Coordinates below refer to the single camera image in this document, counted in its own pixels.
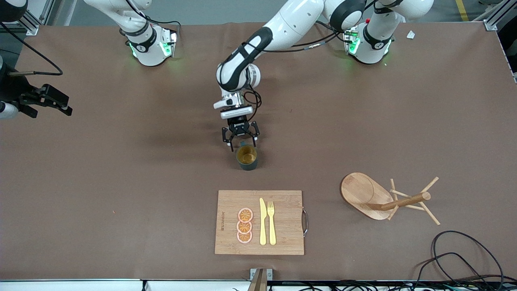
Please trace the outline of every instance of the green mug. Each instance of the green mug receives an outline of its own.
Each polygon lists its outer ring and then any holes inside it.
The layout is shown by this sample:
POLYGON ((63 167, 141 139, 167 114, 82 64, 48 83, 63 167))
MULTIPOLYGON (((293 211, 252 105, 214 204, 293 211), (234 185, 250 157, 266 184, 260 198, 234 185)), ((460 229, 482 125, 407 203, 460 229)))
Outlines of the green mug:
POLYGON ((251 171, 257 168, 257 150, 254 146, 241 141, 235 157, 243 170, 251 171))

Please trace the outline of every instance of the knife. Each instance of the knife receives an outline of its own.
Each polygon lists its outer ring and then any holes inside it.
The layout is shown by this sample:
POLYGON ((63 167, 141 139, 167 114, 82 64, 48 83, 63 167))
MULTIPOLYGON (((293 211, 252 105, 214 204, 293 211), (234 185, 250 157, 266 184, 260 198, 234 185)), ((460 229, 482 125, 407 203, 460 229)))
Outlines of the knife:
POLYGON ((266 245, 266 227, 264 221, 267 217, 266 204, 264 200, 260 198, 260 244, 266 245))

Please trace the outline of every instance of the cutting board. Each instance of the cutting board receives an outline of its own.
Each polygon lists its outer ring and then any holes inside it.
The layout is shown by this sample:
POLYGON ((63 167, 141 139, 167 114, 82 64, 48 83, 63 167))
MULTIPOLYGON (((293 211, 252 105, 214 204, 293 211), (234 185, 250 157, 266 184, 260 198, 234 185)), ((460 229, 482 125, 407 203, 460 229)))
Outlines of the cutting board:
POLYGON ((217 202, 216 254, 226 255, 303 255, 301 191, 219 190, 217 202), (277 244, 269 244, 269 217, 266 218, 266 245, 260 245, 260 203, 275 204, 277 244), (249 243, 237 240, 237 214, 242 208, 253 211, 253 237, 249 243))

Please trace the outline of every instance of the cutting board handle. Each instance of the cutting board handle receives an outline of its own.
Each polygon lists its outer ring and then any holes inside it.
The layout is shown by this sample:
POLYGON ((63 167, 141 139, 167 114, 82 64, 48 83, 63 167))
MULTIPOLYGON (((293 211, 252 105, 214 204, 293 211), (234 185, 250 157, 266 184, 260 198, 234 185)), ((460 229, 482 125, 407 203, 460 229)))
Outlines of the cutting board handle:
POLYGON ((309 231, 309 215, 307 214, 307 211, 305 211, 305 208, 301 207, 301 225, 303 226, 303 222, 305 221, 305 230, 303 231, 303 237, 307 235, 307 232, 309 231))

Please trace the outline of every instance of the table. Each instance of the table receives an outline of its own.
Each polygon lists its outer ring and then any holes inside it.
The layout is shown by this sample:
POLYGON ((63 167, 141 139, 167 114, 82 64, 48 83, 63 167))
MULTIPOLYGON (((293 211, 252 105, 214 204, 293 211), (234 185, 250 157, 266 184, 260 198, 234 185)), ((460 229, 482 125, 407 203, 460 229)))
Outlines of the table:
MULTIPOLYGON (((29 38, 65 72, 29 80, 68 94, 74 111, 1 123, 0 278, 240 279, 269 267, 278 280, 405 280, 446 229, 474 236, 516 274, 517 90, 495 32, 402 24, 375 65, 338 41, 262 56, 260 163, 246 172, 212 104, 217 64, 258 27, 185 26, 179 58, 158 67, 141 66, 118 27, 44 26, 29 38), (412 209, 366 218, 339 192, 351 172, 385 188, 394 178, 409 194, 440 177, 427 205, 442 225, 412 209), (303 191, 304 256, 214 254, 217 191, 242 189, 303 191)), ((51 67, 24 49, 17 69, 51 67)), ((497 271, 458 237, 438 251, 497 271)), ((429 268, 423 278, 444 276, 429 268)))

